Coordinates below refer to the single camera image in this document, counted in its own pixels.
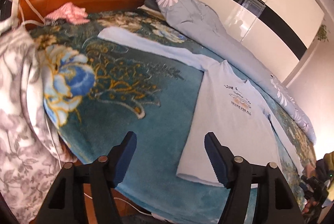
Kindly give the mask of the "right hand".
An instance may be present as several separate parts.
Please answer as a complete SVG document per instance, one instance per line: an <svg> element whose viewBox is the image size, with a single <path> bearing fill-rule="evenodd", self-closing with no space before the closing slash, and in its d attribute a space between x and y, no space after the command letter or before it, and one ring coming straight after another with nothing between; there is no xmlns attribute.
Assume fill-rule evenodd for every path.
<svg viewBox="0 0 334 224"><path fill-rule="evenodd" d="M305 205L305 207L302 210L302 214L307 214L309 211L313 210L313 208L315 206L317 206L318 202L317 201L313 201L311 199L309 199Z"/></svg>

